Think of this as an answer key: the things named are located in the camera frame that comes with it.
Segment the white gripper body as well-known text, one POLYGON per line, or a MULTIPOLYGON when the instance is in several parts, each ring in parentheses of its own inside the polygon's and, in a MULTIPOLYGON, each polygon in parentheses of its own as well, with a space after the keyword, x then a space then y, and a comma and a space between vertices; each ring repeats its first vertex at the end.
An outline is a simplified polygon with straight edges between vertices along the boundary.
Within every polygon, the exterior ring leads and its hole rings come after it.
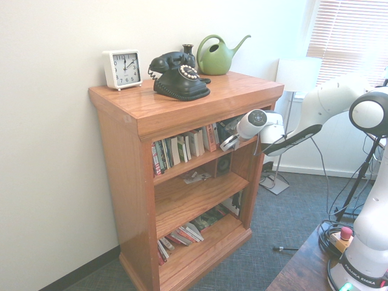
POLYGON ((239 143, 239 135, 234 134, 228 137, 224 142, 220 144, 220 148, 225 152, 231 148, 234 148, 239 143))

